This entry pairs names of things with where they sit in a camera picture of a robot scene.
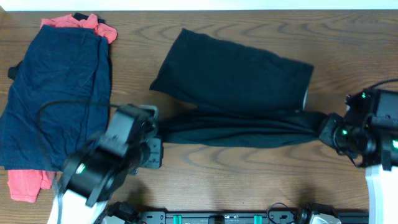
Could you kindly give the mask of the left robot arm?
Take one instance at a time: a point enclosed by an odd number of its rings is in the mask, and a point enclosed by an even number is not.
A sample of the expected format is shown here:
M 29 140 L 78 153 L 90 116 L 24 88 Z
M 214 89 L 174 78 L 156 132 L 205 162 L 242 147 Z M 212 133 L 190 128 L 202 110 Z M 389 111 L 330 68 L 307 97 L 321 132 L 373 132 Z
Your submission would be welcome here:
M 159 169 L 163 146 L 159 110 L 152 105 L 122 105 L 103 133 L 69 156 L 58 181 L 49 223 L 139 223 L 125 203 L 107 203 L 138 168 Z

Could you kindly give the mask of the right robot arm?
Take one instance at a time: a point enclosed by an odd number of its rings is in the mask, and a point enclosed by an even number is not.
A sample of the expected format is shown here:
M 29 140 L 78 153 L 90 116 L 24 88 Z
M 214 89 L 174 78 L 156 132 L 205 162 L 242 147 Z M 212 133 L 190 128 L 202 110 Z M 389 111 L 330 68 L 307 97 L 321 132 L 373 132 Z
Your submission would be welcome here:
M 397 92 L 366 88 L 346 98 L 344 116 L 328 115 L 319 139 L 365 170 L 369 222 L 397 223 Z

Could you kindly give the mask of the black shorts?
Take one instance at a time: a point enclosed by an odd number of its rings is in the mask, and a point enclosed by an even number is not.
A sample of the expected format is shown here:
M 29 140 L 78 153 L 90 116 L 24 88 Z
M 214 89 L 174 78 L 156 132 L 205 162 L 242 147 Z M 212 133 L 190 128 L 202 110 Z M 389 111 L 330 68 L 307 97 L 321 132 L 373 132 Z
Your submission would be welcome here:
M 318 139 L 326 115 L 305 111 L 313 66 L 181 31 L 151 90 L 194 105 L 164 119 L 165 142 L 274 148 Z

